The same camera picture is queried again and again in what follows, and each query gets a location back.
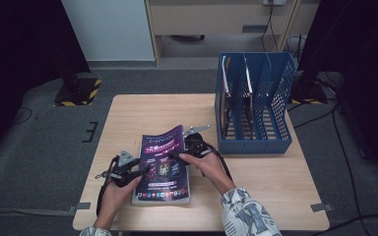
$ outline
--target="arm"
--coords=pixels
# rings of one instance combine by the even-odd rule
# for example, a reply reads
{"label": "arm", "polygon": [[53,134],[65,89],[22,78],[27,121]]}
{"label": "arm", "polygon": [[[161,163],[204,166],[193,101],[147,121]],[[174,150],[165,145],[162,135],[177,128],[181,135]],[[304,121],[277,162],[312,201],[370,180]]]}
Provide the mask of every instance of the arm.
{"label": "arm", "polygon": [[122,188],[110,182],[103,193],[99,216],[94,222],[94,227],[83,230],[81,236],[110,236],[109,229],[115,215],[121,209],[127,196],[137,187],[141,179],[141,176],[135,178],[127,186]]}
{"label": "arm", "polygon": [[210,152],[203,158],[189,154],[180,154],[179,157],[200,169],[220,192],[222,223],[226,235],[282,235],[266,209],[229,179],[214,153]]}

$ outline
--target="book cover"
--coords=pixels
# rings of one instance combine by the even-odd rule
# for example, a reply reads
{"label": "book cover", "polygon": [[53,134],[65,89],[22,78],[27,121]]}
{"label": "book cover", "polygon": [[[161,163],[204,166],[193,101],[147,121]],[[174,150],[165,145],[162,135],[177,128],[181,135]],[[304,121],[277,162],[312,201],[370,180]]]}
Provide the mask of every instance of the book cover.
{"label": "book cover", "polygon": [[133,204],[189,203],[188,165],[167,156],[184,149],[181,125],[158,136],[143,136],[139,167],[150,164],[151,169],[134,191]]}

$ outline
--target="sleeve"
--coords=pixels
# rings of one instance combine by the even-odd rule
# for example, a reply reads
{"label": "sleeve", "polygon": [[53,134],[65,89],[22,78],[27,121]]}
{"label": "sleeve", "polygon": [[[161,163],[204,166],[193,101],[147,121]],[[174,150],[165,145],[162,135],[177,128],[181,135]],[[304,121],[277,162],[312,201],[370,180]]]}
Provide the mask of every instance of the sleeve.
{"label": "sleeve", "polygon": [[243,188],[235,188],[220,198],[222,224],[227,236],[282,236],[266,209]]}
{"label": "sleeve", "polygon": [[80,236],[112,236],[108,230],[88,227],[81,232]]}

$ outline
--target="white wall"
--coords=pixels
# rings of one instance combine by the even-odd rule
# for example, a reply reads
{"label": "white wall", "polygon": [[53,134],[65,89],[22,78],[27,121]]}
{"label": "white wall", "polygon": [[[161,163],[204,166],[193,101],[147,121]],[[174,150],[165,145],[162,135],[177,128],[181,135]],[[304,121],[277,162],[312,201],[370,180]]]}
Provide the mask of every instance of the white wall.
{"label": "white wall", "polygon": [[144,0],[62,0],[88,61],[154,61]]}

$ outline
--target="black stand base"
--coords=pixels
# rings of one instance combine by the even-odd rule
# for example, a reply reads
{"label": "black stand base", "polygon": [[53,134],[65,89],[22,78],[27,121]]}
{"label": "black stand base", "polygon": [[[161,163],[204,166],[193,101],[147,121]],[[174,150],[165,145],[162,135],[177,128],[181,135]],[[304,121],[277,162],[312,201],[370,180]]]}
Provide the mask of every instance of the black stand base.
{"label": "black stand base", "polygon": [[69,92],[66,85],[63,84],[54,98],[55,106],[89,105],[94,101],[101,80],[78,79],[78,81],[81,85],[81,91],[78,93]]}
{"label": "black stand base", "polygon": [[327,103],[327,95],[325,95],[319,84],[314,84],[307,92],[300,92],[299,89],[293,91],[289,98],[292,104],[322,104]]}

